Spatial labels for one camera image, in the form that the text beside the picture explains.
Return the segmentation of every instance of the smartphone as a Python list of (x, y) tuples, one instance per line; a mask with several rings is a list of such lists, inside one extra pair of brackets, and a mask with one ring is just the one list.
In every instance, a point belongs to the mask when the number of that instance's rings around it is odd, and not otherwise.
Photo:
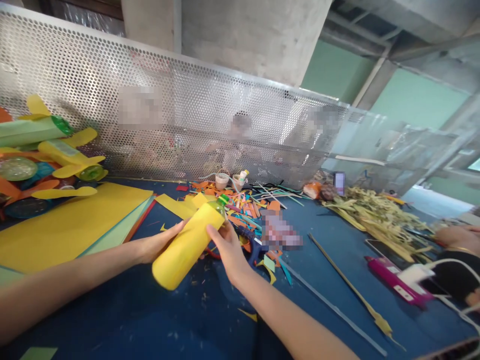
[(345, 173), (343, 171), (333, 173), (333, 186), (335, 186), (338, 195), (345, 195)]

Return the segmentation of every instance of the blue table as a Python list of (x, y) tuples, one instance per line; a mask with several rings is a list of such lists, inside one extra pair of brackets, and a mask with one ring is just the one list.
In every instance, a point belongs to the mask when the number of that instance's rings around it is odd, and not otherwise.
[[(176, 191), (177, 185), (173, 183), (111, 181), (166, 193), (175, 199), (185, 195)], [(329, 210), (310, 200), (300, 201), (305, 206), (285, 200), (288, 210), (282, 215), (303, 237), (303, 247), (285, 253), (284, 260), (384, 348), (389, 359), (412, 359), (477, 335), (439, 301), (430, 302), (427, 311), (404, 302), (369, 272), (364, 256), (376, 254), (364, 244), (367, 234), (340, 217), (317, 216)], [(163, 223), (168, 228), (178, 221), (178, 217), (156, 203), (134, 239), (157, 233)], [(407, 349), (406, 353), (375, 326), (365, 307), (309, 240), (308, 233), (313, 234), (358, 291), (389, 322), (393, 337)], [(290, 286), (281, 270), (276, 271), (276, 276), (277, 289), (360, 358), (382, 358), (298, 281), (293, 279)], [(17, 360), (34, 346), (58, 348), (55, 360), (250, 359), (259, 353), (260, 358), (288, 358), (272, 333), (265, 332), (261, 324), (238, 308), (248, 311), (249, 304), (228, 283), (221, 262), (208, 257), (199, 260), (173, 292), (154, 281), (150, 265), (138, 265), (66, 305), (0, 349), (0, 358)]]

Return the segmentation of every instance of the person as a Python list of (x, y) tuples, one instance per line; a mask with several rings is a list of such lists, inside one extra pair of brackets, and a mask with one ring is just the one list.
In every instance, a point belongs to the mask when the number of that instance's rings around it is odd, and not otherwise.
[[(0, 346), (128, 268), (153, 262), (185, 223), (27, 275), (0, 289)], [(249, 266), (230, 222), (226, 221), (220, 231), (211, 225), (206, 231), (220, 252), (232, 285), (246, 297), (294, 359), (357, 359), (342, 341)]]
[[(456, 259), (480, 275), (480, 227), (463, 225), (443, 227), (435, 233), (436, 240), (445, 245), (437, 259)], [(480, 303), (480, 284), (475, 276), (458, 262), (438, 264), (434, 281), (454, 299), (469, 307)]]

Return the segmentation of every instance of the perforated metal panel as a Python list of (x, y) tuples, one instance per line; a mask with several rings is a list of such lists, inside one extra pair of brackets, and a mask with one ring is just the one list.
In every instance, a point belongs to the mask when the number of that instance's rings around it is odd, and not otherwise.
[(0, 106), (27, 114), (27, 96), (39, 94), (76, 129), (98, 130), (83, 150), (104, 154), (117, 176), (192, 180), (248, 169), (252, 181), (298, 188), (342, 121), (358, 118), (313, 92), (6, 4), (0, 66)]

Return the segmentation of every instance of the hand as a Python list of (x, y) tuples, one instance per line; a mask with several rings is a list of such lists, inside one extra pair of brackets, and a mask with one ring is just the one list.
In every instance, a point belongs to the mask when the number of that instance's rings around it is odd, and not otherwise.
[(135, 240), (134, 243), (137, 243), (139, 246), (141, 263), (152, 263), (156, 258), (158, 258), (165, 245), (167, 245), (171, 239), (173, 239), (180, 231), (182, 231), (187, 222), (188, 219), (181, 221), (168, 230), (160, 232), (156, 235)]
[(225, 221), (219, 231), (208, 224), (206, 232), (210, 235), (220, 252), (221, 261), (225, 266), (226, 275), (233, 286), (238, 287), (242, 275), (248, 273), (251, 268), (245, 259), (240, 246), (239, 237), (230, 221)]

